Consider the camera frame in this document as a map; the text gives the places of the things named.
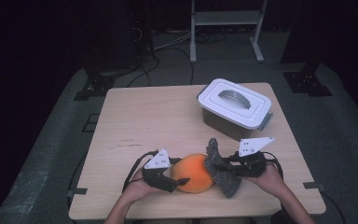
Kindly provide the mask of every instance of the wooden table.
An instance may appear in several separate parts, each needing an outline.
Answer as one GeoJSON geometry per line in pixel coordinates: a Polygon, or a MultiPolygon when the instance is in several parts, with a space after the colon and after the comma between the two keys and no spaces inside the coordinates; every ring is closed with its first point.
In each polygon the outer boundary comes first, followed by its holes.
{"type": "MultiPolygon", "coordinates": [[[[285,182],[308,212],[323,213],[325,204],[319,190],[305,189],[303,185],[314,180],[272,88],[268,83],[242,85],[266,95],[272,102],[270,112],[274,114],[264,131],[252,131],[249,137],[275,137],[275,141],[262,150],[278,158],[285,182]]],[[[77,185],[79,189],[87,189],[87,193],[75,195],[70,218],[106,218],[121,194],[131,167],[148,151],[165,147],[173,158],[193,153],[206,154],[205,148],[214,137],[222,157],[234,154],[239,142],[202,120],[197,95],[204,87],[110,90],[77,185]]],[[[140,166],[150,158],[144,158],[140,166]]],[[[243,180],[231,199],[227,199],[216,185],[200,194],[180,190],[153,194],[134,204],[127,218],[256,217],[272,215],[280,209],[276,198],[243,180]]]]}

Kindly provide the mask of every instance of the storage box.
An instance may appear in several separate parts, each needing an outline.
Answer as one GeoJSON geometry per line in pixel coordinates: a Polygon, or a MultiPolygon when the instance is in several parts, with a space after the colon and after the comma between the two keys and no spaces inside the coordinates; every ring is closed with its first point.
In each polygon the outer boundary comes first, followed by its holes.
{"type": "Polygon", "coordinates": [[[222,78],[208,85],[198,100],[204,122],[236,140],[252,130],[262,131],[272,118],[267,96],[222,78]]]}

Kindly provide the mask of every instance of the container lid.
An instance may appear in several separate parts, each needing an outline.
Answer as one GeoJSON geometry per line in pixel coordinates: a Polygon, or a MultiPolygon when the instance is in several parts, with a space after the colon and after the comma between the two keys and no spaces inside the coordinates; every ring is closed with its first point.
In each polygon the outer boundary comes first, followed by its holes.
{"type": "Polygon", "coordinates": [[[246,129],[260,128],[271,117],[267,96],[222,78],[208,85],[198,100],[203,108],[246,129]]]}

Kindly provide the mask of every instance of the white metal stand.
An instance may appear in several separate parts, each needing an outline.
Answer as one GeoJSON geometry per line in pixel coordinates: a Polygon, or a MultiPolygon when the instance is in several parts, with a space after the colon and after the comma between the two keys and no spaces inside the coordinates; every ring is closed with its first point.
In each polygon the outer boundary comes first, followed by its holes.
{"type": "Polygon", "coordinates": [[[260,10],[250,11],[210,11],[196,12],[195,1],[191,1],[191,41],[190,41],[190,61],[197,61],[196,53],[196,26],[198,25],[243,25],[255,24],[255,36],[250,37],[252,48],[255,52],[257,61],[264,62],[263,54],[257,41],[260,35],[261,25],[263,23],[267,1],[263,0],[260,10]]]}

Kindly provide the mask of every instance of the gray handle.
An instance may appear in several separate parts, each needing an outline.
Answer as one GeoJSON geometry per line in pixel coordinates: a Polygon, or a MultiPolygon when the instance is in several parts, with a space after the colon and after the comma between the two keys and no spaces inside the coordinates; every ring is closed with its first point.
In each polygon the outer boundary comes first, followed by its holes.
{"type": "Polygon", "coordinates": [[[246,99],[246,97],[244,97],[242,94],[240,94],[236,91],[221,91],[219,93],[219,96],[220,97],[227,97],[227,96],[232,97],[232,98],[238,100],[239,102],[241,102],[246,109],[249,109],[251,107],[251,103],[249,102],[249,100],[246,99]]]}

